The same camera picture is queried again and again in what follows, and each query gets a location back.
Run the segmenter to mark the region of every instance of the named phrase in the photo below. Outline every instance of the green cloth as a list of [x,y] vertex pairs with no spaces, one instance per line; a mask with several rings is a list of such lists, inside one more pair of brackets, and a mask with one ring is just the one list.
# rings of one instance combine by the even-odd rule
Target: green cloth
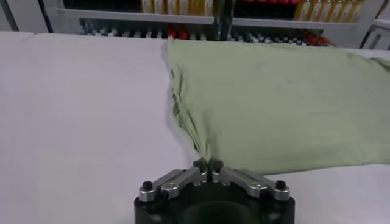
[[201,156],[283,173],[390,163],[390,64],[329,47],[168,40],[174,116]]

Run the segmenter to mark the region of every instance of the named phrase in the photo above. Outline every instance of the white tablecloth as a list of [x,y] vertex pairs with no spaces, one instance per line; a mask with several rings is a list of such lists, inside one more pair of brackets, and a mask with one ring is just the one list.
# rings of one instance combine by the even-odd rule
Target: white tablecloth
[[[197,159],[171,116],[165,41],[21,41],[0,61],[0,223],[133,223],[141,183]],[[389,176],[370,165],[271,178],[292,189],[296,223],[363,224],[390,222]]]

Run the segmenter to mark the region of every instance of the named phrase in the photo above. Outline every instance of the red bottle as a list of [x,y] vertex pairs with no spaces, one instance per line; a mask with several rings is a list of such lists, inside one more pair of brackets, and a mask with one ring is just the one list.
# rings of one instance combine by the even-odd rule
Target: red bottle
[[260,18],[267,18],[268,17],[267,0],[257,0],[256,11]]
[[295,15],[295,12],[297,10],[297,7],[298,7],[298,4],[299,4],[299,0],[289,0],[288,2],[288,19],[289,20],[293,20],[294,19],[294,15]]
[[180,39],[182,39],[182,40],[188,40],[188,33],[187,33],[187,31],[185,31],[184,29],[182,29],[182,30],[180,31],[179,35],[180,35]]
[[276,18],[278,19],[288,18],[288,2],[289,0],[278,0],[278,10],[277,10]]
[[256,0],[244,1],[244,13],[246,17],[257,17],[256,4]]
[[268,0],[268,18],[276,18],[278,16],[278,0]]
[[237,0],[234,5],[234,16],[243,17],[244,16],[244,0]]

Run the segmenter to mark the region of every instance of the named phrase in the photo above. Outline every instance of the metal shelf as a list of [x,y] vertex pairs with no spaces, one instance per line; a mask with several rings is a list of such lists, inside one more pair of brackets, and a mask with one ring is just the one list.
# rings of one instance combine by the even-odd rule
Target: metal shelf
[[372,24],[383,29],[390,29],[390,20],[376,19]]
[[113,19],[127,21],[149,21],[166,23],[192,23],[192,24],[213,24],[214,17],[206,16],[185,16],[185,15],[161,15],[148,13],[111,12],[95,10],[77,10],[57,8],[57,12],[69,18],[85,19]]
[[356,23],[322,23],[311,21],[289,21],[273,19],[244,19],[233,18],[234,26],[258,26],[258,27],[279,27],[296,29],[343,29],[357,26]]

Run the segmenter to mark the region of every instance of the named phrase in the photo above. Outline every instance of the bottle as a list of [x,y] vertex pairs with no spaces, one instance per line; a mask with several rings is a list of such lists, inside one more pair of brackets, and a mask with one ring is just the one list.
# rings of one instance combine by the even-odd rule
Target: bottle
[[287,18],[289,20],[293,20],[294,19],[294,14],[297,11],[298,5],[299,5],[299,0],[290,0],[290,1],[288,1]]
[[125,31],[125,32],[122,34],[122,37],[130,37],[130,31]]
[[342,0],[333,1],[332,9],[330,14],[330,22],[337,23],[341,17],[341,10],[344,7]]
[[245,17],[257,17],[258,12],[256,11],[256,0],[244,0],[243,4],[243,13],[245,14]]
[[268,0],[268,17],[278,17],[278,0]]
[[188,40],[188,33],[185,29],[180,30],[179,36],[181,40]]
[[278,19],[287,19],[288,18],[288,0],[278,0],[276,4],[276,15]]
[[178,14],[178,4],[176,0],[167,0],[166,2],[166,11],[170,15]]
[[236,0],[236,4],[234,5],[234,16],[243,16],[243,0]]
[[205,7],[204,16],[213,16],[214,0],[205,0],[204,7]]
[[322,6],[321,14],[319,16],[318,21],[320,22],[328,22],[328,15],[332,6],[332,0],[325,0]]
[[154,0],[154,9],[156,14],[165,14],[165,1],[164,0]]
[[350,18],[350,14],[353,9],[353,2],[352,0],[348,0],[344,3],[344,10],[342,11],[342,15],[340,17],[340,23],[347,23]]
[[180,0],[179,1],[179,15],[188,15],[190,10],[189,0]]
[[355,9],[353,11],[353,14],[352,14],[352,18],[351,18],[351,22],[352,23],[357,23],[360,19],[360,11],[361,11],[361,8],[363,7],[363,2],[364,0],[359,0],[359,1],[355,1]]
[[134,32],[134,37],[135,38],[141,38],[141,31],[135,31]]
[[257,12],[258,17],[267,18],[268,17],[267,0],[257,0],[255,10]]
[[201,16],[205,14],[205,0],[191,1],[191,15]]
[[207,41],[206,34],[202,33],[202,34],[200,35],[200,40],[202,40],[202,41]]
[[154,4],[152,3],[152,0],[142,0],[142,12],[154,13]]
[[311,14],[310,8],[311,8],[310,0],[300,0],[300,3],[294,15],[294,20],[307,21]]
[[322,0],[316,0],[315,2],[312,2],[313,5],[313,11],[311,12],[310,21],[318,21],[321,10],[322,10]]

